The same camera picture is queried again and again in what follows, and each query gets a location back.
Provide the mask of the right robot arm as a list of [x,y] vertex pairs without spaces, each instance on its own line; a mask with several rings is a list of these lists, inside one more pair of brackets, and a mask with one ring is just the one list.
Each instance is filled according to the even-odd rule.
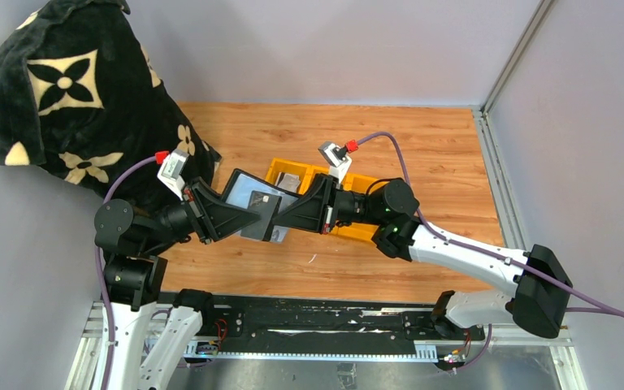
[[354,223],[375,225],[371,238],[389,258],[447,267],[490,285],[477,293],[447,291],[431,316],[433,332],[452,339],[479,324],[514,324],[534,336],[558,337],[572,283],[548,247],[510,249],[446,232],[418,217],[419,202],[402,179],[369,192],[341,188],[317,174],[308,190],[273,219],[275,225],[327,234]]

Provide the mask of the dark credit card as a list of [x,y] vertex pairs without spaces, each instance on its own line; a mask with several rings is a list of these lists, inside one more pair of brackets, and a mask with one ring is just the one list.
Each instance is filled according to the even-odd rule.
[[250,240],[270,241],[274,230],[271,220],[277,214],[281,200],[279,195],[253,191],[249,198],[247,210],[253,211],[259,219],[244,227],[240,231],[240,235]]

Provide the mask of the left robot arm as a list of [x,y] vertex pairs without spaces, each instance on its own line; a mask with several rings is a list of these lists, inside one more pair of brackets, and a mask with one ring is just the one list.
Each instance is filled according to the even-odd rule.
[[122,199],[109,200],[97,211],[97,257],[105,262],[106,346],[97,363],[95,389],[164,389],[194,336],[214,332],[223,338],[228,333],[213,295],[185,288],[171,303],[158,340],[144,350],[167,269],[163,252],[192,234],[206,244],[221,241],[261,219],[252,210],[222,201],[202,180],[184,186],[178,195],[178,203],[157,214],[146,214]]

